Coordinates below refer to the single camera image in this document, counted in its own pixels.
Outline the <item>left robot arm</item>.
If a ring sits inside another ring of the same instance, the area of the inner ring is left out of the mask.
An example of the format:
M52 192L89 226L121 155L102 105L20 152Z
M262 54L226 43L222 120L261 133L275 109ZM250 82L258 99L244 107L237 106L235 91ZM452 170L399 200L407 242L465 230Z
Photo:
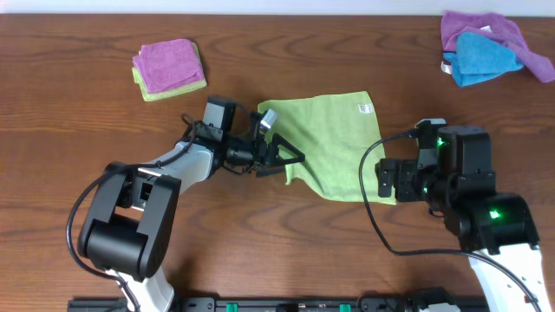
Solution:
M186 131L173 149L147 163L113 162L76 200L66 225L70 255L84 270L117 282L126 311L170 311L177 300L162 262L173 230L178 200L218 169L264 177L302 163L304 154L276 133L278 113L250 111L249 128L232 134L236 101L213 95L202 119L182 114ZM92 194L79 237L72 219Z

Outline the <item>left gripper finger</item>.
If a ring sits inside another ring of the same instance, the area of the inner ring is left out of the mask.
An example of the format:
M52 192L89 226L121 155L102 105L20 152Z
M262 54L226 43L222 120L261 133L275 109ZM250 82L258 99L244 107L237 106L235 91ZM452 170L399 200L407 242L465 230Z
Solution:
M286 151L292 158L284 159L279 153ZM274 133L268 149L268 165L269 166L286 166L305 161L305 155L299 149L294 147L288 140Z
M271 175L276 175L279 173L284 173L285 167L284 166L274 166L274 167L260 167L257 169L256 177L257 178L264 178Z

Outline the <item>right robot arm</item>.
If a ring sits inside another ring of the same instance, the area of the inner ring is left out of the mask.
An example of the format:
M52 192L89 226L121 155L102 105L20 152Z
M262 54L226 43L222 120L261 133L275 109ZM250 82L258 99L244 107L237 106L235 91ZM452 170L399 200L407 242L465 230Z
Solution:
M526 201L496 189L489 134L476 126L421 121L401 133L416 159L380 159L378 195L425 202L457 237L492 311L549 311L539 234Z

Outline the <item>light green microfiber cloth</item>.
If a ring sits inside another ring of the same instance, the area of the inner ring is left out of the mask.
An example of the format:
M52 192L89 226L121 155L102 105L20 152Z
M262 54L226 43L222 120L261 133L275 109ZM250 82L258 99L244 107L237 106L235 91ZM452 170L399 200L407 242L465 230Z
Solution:
M305 155L285 167L285 184L303 181L321 198L339 202L395 205L378 196L375 164L385 157L383 146L364 153L381 138L373 102L366 91L325 94L304 99L268 100L258 111L277 113L271 133L278 133Z

